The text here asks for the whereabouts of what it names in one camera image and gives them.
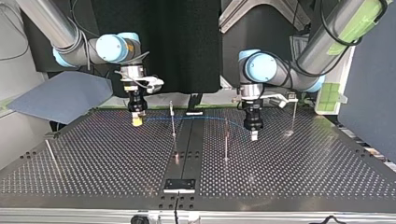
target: black cable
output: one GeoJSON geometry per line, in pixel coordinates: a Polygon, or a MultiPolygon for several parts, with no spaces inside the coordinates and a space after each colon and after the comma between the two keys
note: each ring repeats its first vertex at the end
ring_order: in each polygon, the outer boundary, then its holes
{"type": "Polygon", "coordinates": [[[20,53],[18,55],[15,55],[15,56],[12,56],[12,57],[8,57],[8,58],[2,58],[2,59],[0,59],[0,62],[20,58],[21,56],[25,55],[28,50],[29,50],[29,45],[26,46],[26,49],[24,50],[23,53],[20,53]]]}
{"type": "MultiPolygon", "coordinates": [[[[8,9],[10,9],[13,13],[15,13],[15,12],[10,8],[9,5],[4,4],[4,6],[5,6],[5,7],[8,7],[8,9]]],[[[14,27],[14,29],[15,29],[15,30],[25,39],[25,41],[26,41],[26,48],[25,48],[25,50],[24,50],[22,53],[20,53],[20,54],[18,54],[18,55],[15,55],[15,56],[7,57],[7,58],[0,58],[0,62],[3,62],[3,61],[8,61],[8,60],[17,59],[17,58],[20,58],[21,56],[25,55],[25,54],[27,53],[27,51],[29,50],[29,42],[28,42],[28,40],[27,40],[26,35],[17,27],[17,25],[15,25],[15,23],[9,18],[9,16],[6,14],[6,12],[5,12],[3,9],[1,9],[1,8],[0,8],[0,11],[1,11],[2,14],[6,17],[6,19],[8,20],[8,22],[14,27]]]]}
{"type": "Polygon", "coordinates": [[[374,22],[378,22],[385,15],[388,10],[388,2],[387,0],[379,0],[381,2],[382,10],[379,15],[375,18],[374,22]]]}
{"type": "Polygon", "coordinates": [[[72,14],[72,19],[73,19],[73,21],[76,23],[76,25],[77,25],[81,30],[83,30],[83,31],[85,31],[85,32],[87,32],[87,33],[89,33],[89,34],[95,36],[95,37],[99,37],[99,35],[95,34],[95,33],[92,32],[92,31],[89,31],[88,29],[86,29],[85,27],[83,27],[83,26],[78,22],[78,20],[77,20],[77,18],[76,18],[76,13],[75,13],[75,9],[76,9],[76,5],[77,5],[78,1],[79,1],[79,0],[76,0],[76,1],[72,4],[71,10],[70,10],[70,12],[71,12],[71,14],[72,14]]]}
{"type": "Polygon", "coordinates": [[[333,219],[333,220],[334,220],[336,223],[338,223],[338,224],[347,224],[346,222],[343,222],[343,221],[338,220],[335,216],[326,217],[326,218],[325,218],[322,222],[320,222],[320,223],[311,222],[311,223],[309,223],[309,224],[327,224],[327,223],[329,223],[330,219],[333,219]]]}
{"type": "Polygon", "coordinates": [[[296,66],[294,67],[292,64],[290,64],[292,66],[292,68],[294,70],[296,70],[298,73],[300,73],[303,76],[306,77],[322,77],[324,75],[329,74],[332,70],[334,70],[334,68],[341,62],[341,60],[343,59],[344,55],[347,53],[349,47],[346,47],[343,51],[343,53],[338,57],[337,61],[332,65],[331,68],[329,68],[326,72],[320,73],[320,74],[314,74],[314,73],[309,73],[307,71],[305,71],[299,64],[298,61],[296,61],[296,66]]]}
{"type": "Polygon", "coordinates": [[[352,43],[349,43],[349,42],[346,42],[346,41],[344,41],[344,40],[338,38],[337,36],[335,36],[335,35],[332,33],[332,31],[330,31],[330,28],[329,28],[329,26],[328,26],[327,23],[326,23],[326,18],[325,18],[325,16],[324,16],[324,12],[323,12],[323,0],[319,0],[319,1],[320,1],[320,19],[321,19],[322,26],[323,26],[323,28],[326,30],[327,34],[328,34],[333,40],[335,40],[337,43],[339,43],[339,44],[341,44],[341,45],[348,46],[348,47],[352,47],[352,46],[357,46],[357,45],[359,45],[359,43],[362,41],[362,37],[360,37],[358,40],[356,40],[356,41],[354,41],[354,42],[352,42],[352,43]]]}
{"type": "Polygon", "coordinates": [[[177,204],[178,204],[178,195],[177,195],[177,199],[176,199],[176,206],[175,206],[175,224],[178,224],[178,215],[177,215],[177,204]]]}

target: metal plate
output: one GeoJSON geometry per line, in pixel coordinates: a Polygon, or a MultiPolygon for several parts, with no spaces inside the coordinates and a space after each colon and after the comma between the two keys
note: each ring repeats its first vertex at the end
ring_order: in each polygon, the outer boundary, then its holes
{"type": "Polygon", "coordinates": [[[396,174],[322,116],[264,108],[251,142],[244,112],[204,111],[177,111],[176,148],[168,111],[137,129],[127,111],[96,111],[51,141],[56,161],[41,146],[2,170],[0,207],[396,213],[396,174]],[[163,194],[178,176],[194,194],[163,194]]]}
{"type": "MultiPolygon", "coordinates": [[[[181,119],[176,127],[182,133],[181,119]]],[[[63,198],[90,198],[86,203],[102,200],[103,204],[92,203],[94,207],[119,207],[118,200],[127,199],[121,207],[158,208],[153,201],[160,199],[176,149],[168,111],[149,111],[148,120],[138,128],[132,126],[126,110],[96,111],[50,143],[56,161],[46,149],[32,152],[31,159],[25,158],[2,178],[0,197],[18,196],[16,201],[44,197],[49,198],[46,204],[66,207],[69,203],[62,205],[63,198]],[[136,204],[134,198],[143,201],[136,204]]]]}
{"type": "Polygon", "coordinates": [[[300,109],[293,120],[292,109],[264,108],[264,128],[251,142],[239,126],[244,112],[205,115],[192,127],[205,129],[202,167],[183,176],[200,177],[194,209],[396,212],[396,174],[322,116],[300,109]],[[226,123],[214,118],[230,121],[228,160],[226,123]]]}

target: thin metal rod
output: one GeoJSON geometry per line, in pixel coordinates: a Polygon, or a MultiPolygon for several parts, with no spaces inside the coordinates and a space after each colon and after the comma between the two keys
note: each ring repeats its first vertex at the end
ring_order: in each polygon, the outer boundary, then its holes
{"type": "Polygon", "coordinates": [[[169,109],[171,111],[171,117],[172,117],[172,135],[176,137],[176,130],[175,130],[175,112],[173,110],[173,105],[172,101],[169,102],[169,109]]]}
{"type": "Polygon", "coordinates": [[[298,103],[298,102],[295,102],[295,103],[294,103],[293,120],[296,119],[297,103],[298,103]]]}
{"type": "Polygon", "coordinates": [[[53,151],[52,151],[52,147],[50,146],[50,141],[48,139],[46,139],[45,142],[46,142],[46,145],[47,145],[47,149],[49,150],[50,157],[53,160],[56,160],[55,155],[53,154],[53,151]]]}
{"type": "Polygon", "coordinates": [[[17,0],[17,3],[55,47],[66,49],[75,43],[76,27],[51,0],[17,0]]]}
{"type": "Polygon", "coordinates": [[[225,119],[225,141],[224,141],[224,160],[228,160],[228,139],[230,138],[230,125],[225,119]]]}

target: blue cable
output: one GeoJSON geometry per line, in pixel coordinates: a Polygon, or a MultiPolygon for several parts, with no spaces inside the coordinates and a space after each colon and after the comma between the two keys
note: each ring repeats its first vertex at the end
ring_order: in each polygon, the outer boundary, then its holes
{"type": "MultiPolygon", "coordinates": [[[[172,119],[172,118],[165,118],[165,117],[153,118],[153,117],[151,117],[151,118],[147,118],[147,121],[150,121],[150,120],[169,120],[169,119],[172,119]]],[[[216,119],[216,120],[223,120],[223,121],[226,121],[226,119],[223,119],[223,118],[216,118],[216,117],[201,117],[201,116],[200,116],[200,117],[198,117],[198,116],[193,116],[193,117],[186,117],[186,118],[174,117],[174,119],[175,119],[175,120],[179,120],[179,119],[216,119]]],[[[230,121],[230,120],[228,120],[228,122],[230,122],[232,125],[235,125],[235,126],[238,127],[238,128],[241,128],[241,129],[245,130],[245,128],[244,128],[242,125],[239,125],[238,123],[235,123],[235,122],[230,121]]]]}

